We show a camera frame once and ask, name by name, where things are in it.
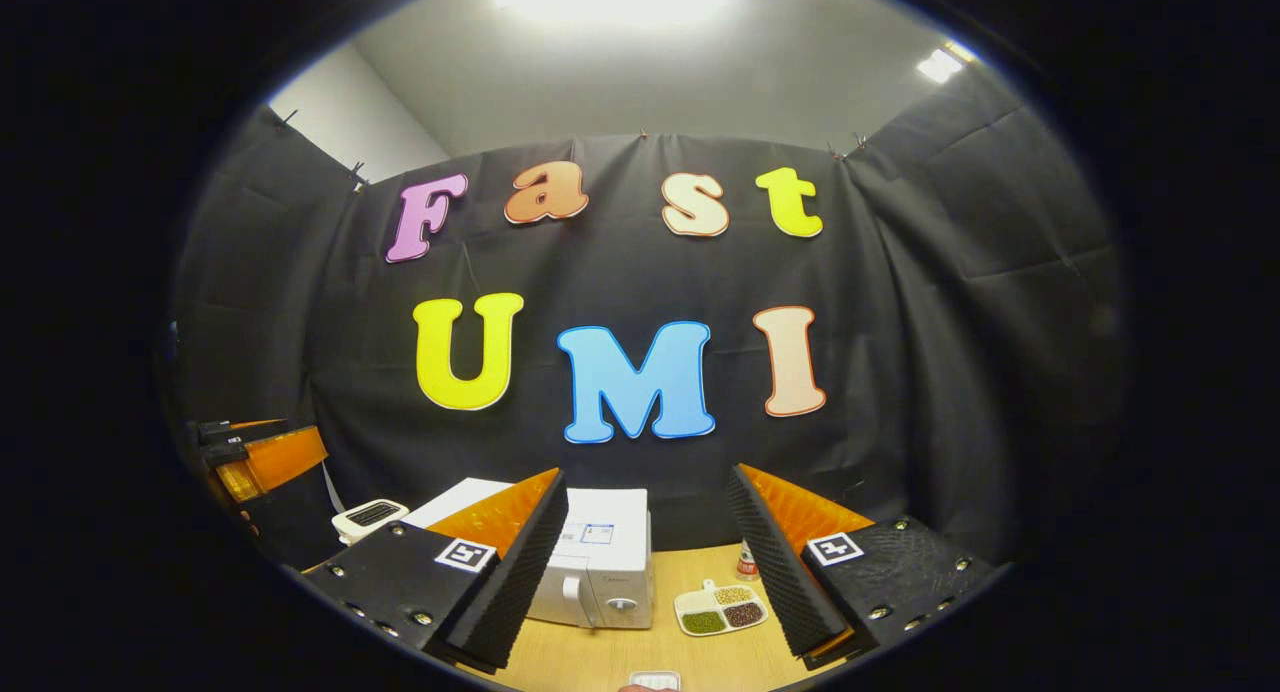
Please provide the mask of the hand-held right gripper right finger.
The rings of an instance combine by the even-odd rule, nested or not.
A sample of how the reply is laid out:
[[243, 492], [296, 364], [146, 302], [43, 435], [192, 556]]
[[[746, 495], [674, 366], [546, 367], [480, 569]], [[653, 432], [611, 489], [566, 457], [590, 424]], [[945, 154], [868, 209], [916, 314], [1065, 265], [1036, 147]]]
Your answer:
[[815, 670], [887, 650], [978, 595], [998, 574], [919, 522], [873, 522], [746, 464], [727, 500], [791, 655]]

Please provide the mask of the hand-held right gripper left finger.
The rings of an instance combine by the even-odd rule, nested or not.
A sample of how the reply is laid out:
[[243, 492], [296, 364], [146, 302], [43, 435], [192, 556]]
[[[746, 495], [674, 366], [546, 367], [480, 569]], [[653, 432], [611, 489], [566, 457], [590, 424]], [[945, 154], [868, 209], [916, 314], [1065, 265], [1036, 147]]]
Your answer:
[[507, 666], [568, 510], [544, 469], [431, 524], [388, 522], [301, 573], [374, 634], [485, 673]]

